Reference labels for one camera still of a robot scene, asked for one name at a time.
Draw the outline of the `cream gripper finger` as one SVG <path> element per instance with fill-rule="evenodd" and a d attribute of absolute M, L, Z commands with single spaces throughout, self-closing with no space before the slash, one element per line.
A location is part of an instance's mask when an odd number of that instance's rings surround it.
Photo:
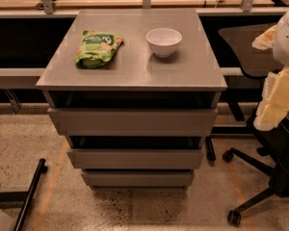
<path fill-rule="evenodd" d="M 265 79 L 256 118 L 257 130 L 270 131 L 276 128 L 289 113 L 289 66 L 279 73 L 270 72 Z"/>
<path fill-rule="evenodd" d="M 271 49 L 274 44 L 274 35 L 276 32 L 276 25 L 270 27 L 268 30 L 266 30 L 264 33 L 262 33 L 260 36 L 254 39 L 252 42 L 252 47 L 259 49 L 259 50 L 267 50 Z"/>

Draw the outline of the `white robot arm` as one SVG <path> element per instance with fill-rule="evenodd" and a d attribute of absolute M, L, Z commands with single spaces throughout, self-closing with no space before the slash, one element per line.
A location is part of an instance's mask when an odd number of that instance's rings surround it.
<path fill-rule="evenodd" d="M 273 49 L 273 57 L 283 64 L 279 73 L 270 72 L 265 79 L 253 126 L 260 131 L 276 128 L 289 113 L 289 10 L 272 26 L 258 36 L 252 47 Z"/>

